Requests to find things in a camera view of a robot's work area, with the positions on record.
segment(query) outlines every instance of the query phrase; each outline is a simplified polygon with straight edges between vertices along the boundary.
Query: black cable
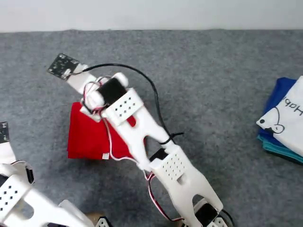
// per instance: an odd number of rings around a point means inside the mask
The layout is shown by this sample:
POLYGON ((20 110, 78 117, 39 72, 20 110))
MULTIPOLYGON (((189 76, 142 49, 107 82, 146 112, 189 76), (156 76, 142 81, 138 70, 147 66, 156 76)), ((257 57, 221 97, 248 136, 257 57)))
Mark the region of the black cable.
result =
POLYGON ((232 216, 226 210, 224 210, 224 209, 222 209, 221 211, 228 216, 228 218, 230 219, 230 221, 232 223, 232 226, 236 227, 235 222, 232 219, 232 216))
POLYGON ((176 136, 180 136, 180 135, 184 135, 184 132, 178 132, 178 133, 173 133, 170 135, 169 139, 163 143, 159 143, 160 145, 164 145, 167 144, 169 141, 171 141, 173 138, 175 138, 176 136))
POLYGON ((142 75, 145 79, 147 79, 147 81, 150 83, 153 91, 154 91, 154 94, 155 94, 155 103, 156 103, 156 108, 157 108, 157 114, 158 114, 158 117, 159 117, 159 120, 161 122, 161 125, 162 127, 164 128, 165 132, 169 135, 169 140, 166 142, 168 143, 170 140, 174 141, 173 140, 173 135, 170 134, 169 130, 167 129, 165 123, 164 123, 164 120, 162 118, 162 114, 161 114, 161 110, 160 110, 160 103, 159 103, 159 96, 158 96, 158 91, 157 91, 157 88, 155 86, 155 84, 153 83, 153 81, 148 77, 146 76, 142 71, 132 67, 132 66, 129 66, 129 65, 124 65, 124 64, 119 64, 119 63, 105 63, 105 64, 99 64, 99 65, 95 65, 95 66, 91 66, 91 67, 88 67, 86 69, 84 69, 82 72, 87 72, 87 71, 90 71, 90 70, 93 70, 93 69, 96 69, 96 68, 101 68, 101 67, 105 67, 105 66, 118 66, 118 67, 123 67, 123 68, 127 68, 127 69, 130 69, 130 70, 133 70, 137 73, 139 73, 140 75, 142 75))

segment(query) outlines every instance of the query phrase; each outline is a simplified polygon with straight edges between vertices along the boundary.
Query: cartoon print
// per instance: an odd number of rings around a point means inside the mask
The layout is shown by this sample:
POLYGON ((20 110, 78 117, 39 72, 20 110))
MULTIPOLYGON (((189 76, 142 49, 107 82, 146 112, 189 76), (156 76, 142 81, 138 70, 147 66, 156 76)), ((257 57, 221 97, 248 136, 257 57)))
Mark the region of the cartoon print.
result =
POLYGON ((263 125, 265 130, 275 134, 280 134, 284 131, 285 127, 279 123, 280 112, 277 107, 272 108, 265 115, 268 116, 268 120, 265 121, 263 118, 259 120, 259 123, 263 125))

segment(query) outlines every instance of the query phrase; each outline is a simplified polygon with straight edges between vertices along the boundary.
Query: gray carpet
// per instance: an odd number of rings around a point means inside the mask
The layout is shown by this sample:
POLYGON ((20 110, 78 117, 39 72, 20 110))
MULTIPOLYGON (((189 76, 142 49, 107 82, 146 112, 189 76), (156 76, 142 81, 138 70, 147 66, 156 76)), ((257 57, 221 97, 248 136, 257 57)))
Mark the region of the gray carpet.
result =
MULTIPOLYGON (((167 227, 129 161, 68 160, 72 102, 80 96, 46 73, 57 53, 88 65, 119 62, 155 82, 164 120, 240 227, 303 222, 303 168, 262 150, 256 139, 263 106, 279 77, 303 73, 303 31, 64 31, 0 34, 0 121, 12 147, 32 164, 36 187, 56 203, 102 211, 115 227, 167 227)), ((149 84, 122 71, 156 117, 149 84)), ((149 154, 154 152, 151 146, 149 154)), ((164 188, 160 204, 175 217, 164 188)))

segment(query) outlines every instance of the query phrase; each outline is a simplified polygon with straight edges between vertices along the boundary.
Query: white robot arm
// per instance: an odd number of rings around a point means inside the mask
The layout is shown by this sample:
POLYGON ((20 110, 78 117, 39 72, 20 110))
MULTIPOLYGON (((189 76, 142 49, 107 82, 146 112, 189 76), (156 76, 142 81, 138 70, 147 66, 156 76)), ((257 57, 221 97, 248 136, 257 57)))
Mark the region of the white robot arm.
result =
POLYGON ((25 161, 16 161, 9 142, 9 126, 0 122, 0 223, 7 227, 110 227, 102 217, 94 225, 68 200, 55 205, 36 190, 34 175, 25 161), (33 209, 28 217, 21 211, 27 203, 33 209))
POLYGON ((164 185, 184 226, 227 226, 218 216, 223 204, 207 179, 191 164, 166 130, 156 123, 136 91, 128 88, 124 74, 96 79, 88 72, 92 68, 59 54, 49 72, 66 80, 79 93, 85 93, 80 111, 97 122, 102 118, 106 118, 105 123, 110 122, 128 145, 137 166, 151 172, 164 185), (135 118, 135 126, 127 121, 131 116, 135 118), (152 160, 146 156, 143 143, 146 136, 154 138, 163 147, 152 160), (192 199, 195 195, 203 199, 194 207, 192 199))

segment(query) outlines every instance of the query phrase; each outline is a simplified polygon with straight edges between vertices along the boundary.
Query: circuit board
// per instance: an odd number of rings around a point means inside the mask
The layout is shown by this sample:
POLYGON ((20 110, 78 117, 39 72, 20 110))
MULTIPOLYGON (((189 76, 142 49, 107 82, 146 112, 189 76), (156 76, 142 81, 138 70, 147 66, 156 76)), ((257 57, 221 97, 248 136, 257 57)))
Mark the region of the circuit board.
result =
POLYGON ((71 58, 64 53, 60 53, 47 71, 60 79, 67 80, 68 75, 64 74, 66 70, 70 69, 71 72, 74 72, 79 63, 78 60, 71 58))
POLYGON ((0 144, 9 142, 9 124, 0 122, 0 144))

